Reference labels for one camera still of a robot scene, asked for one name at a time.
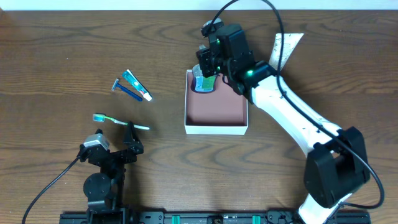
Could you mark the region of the clear soap pump bottle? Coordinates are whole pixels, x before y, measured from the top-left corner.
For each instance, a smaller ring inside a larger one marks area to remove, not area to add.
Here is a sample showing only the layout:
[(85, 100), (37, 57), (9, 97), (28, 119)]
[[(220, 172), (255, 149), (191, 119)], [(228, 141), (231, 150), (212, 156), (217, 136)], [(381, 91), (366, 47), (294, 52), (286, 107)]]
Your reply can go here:
[(215, 91), (216, 75), (208, 78), (204, 77), (199, 64), (192, 68), (192, 75), (192, 91), (196, 93), (211, 93)]

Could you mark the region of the white lotion tube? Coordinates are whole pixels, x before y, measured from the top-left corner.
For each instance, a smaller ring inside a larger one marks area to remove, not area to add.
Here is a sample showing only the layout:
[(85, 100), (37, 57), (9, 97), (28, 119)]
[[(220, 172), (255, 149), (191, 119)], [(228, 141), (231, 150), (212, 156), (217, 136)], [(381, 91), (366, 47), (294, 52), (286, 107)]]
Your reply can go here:
[[(304, 33), (288, 33), (284, 34), (284, 44), (283, 44), (283, 53), (280, 69), (282, 70), (294, 51), (295, 47), (299, 43), (300, 39), (304, 36)], [(281, 33), (277, 33), (274, 39), (274, 46), (271, 52), (271, 56), (269, 59), (269, 65), (277, 70), (277, 66), (279, 63), (280, 57), (280, 47), (282, 43), (282, 35)]]

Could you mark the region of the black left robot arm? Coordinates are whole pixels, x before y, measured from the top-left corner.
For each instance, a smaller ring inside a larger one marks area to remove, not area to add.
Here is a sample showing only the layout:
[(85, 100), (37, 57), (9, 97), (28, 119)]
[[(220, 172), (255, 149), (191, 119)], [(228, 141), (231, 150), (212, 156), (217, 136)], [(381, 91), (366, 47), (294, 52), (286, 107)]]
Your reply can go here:
[(126, 164), (137, 161), (137, 155), (144, 152), (144, 146), (136, 134), (134, 124), (128, 122), (124, 133), (122, 151), (111, 152), (109, 142), (101, 129), (88, 136), (80, 145), (78, 157), (98, 166), (100, 171), (90, 175), (83, 184), (88, 199), (88, 208), (93, 212), (117, 210), (123, 206), (123, 188)]

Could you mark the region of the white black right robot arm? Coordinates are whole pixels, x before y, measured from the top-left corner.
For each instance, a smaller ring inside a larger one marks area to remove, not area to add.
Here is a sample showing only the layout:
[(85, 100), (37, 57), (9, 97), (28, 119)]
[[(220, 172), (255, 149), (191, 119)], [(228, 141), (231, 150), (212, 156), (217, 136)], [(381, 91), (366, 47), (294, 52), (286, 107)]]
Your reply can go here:
[(201, 33), (209, 46), (197, 58), (208, 78), (223, 74), (238, 95), (265, 111), (294, 139), (306, 157), (304, 184), (308, 196), (298, 210), (304, 223), (326, 223), (343, 202), (370, 179), (363, 135), (341, 129), (311, 109), (276, 75), (302, 38), (276, 34), (271, 58), (257, 61), (242, 27), (208, 21)]

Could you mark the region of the green toothbrush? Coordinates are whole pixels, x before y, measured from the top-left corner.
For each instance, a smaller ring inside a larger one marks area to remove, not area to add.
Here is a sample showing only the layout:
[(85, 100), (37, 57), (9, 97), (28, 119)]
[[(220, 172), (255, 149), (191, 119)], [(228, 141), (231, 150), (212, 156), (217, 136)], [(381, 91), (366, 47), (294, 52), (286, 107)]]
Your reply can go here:
[[(103, 122), (105, 122), (106, 120), (110, 120), (110, 121), (112, 121), (112, 122), (115, 123), (115, 124), (120, 124), (120, 125), (123, 125), (123, 126), (127, 126), (127, 125), (128, 125), (127, 122), (120, 121), (120, 120), (115, 119), (115, 118), (110, 117), (110, 116), (106, 116), (105, 114), (99, 114), (99, 113), (94, 113), (94, 114), (93, 114), (93, 121), (103, 123)], [(138, 124), (134, 124), (133, 126), (134, 126), (136, 129), (150, 130), (150, 127), (147, 127), (147, 126), (141, 126), (141, 125), (138, 125)]]

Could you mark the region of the blue disposable razor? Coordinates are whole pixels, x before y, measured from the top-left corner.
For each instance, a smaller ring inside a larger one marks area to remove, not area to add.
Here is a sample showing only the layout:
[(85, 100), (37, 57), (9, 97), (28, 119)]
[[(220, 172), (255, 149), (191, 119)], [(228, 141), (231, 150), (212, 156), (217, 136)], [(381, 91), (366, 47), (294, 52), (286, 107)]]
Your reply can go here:
[(125, 92), (126, 94), (128, 94), (129, 96), (134, 98), (135, 100), (142, 101), (142, 98), (140, 96), (138, 96), (137, 94), (135, 94), (134, 92), (132, 92), (131, 90), (126, 88), (125, 86), (122, 86), (121, 84), (119, 84), (119, 79), (118, 78), (115, 79), (111, 90), (114, 91), (116, 88), (119, 88), (121, 91)]

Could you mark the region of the white cardboard box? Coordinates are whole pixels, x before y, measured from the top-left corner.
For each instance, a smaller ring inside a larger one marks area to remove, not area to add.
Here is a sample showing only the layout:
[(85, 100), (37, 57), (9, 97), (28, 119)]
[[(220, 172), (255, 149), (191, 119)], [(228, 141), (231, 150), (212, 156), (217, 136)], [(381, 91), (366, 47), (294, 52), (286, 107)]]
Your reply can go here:
[(244, 135), (248, 129), (248, 101), (220, 78), (215, 91), (197, 93), (191, 89), (193, 73), (186, 72), (184, 126), (187, 134)]

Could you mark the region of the small toothpaste tube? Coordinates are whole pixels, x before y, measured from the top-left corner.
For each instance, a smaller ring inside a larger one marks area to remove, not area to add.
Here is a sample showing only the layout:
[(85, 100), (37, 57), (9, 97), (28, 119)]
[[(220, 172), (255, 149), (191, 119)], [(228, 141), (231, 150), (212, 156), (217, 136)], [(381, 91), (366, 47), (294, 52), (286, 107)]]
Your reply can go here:
[(149, 93), (147, 88), (137, 79), (137, 77), (127, 69), (123, 74), (122, 77), (130, 83), (147, 101), (152, 100), (152, 95)]

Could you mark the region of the black mounting rail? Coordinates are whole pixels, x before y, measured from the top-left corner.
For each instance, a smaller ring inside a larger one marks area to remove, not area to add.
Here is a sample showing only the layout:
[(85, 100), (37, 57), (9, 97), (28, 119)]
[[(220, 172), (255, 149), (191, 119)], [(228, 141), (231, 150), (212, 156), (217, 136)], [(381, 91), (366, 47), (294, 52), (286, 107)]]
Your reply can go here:
[(264, 213), (164, 213), (128, 212), (88, 214), (65, 212), (61, 224), (137, 223), (137, 224), (294, 224), (303, 223), (288, 210), (269, 210)]

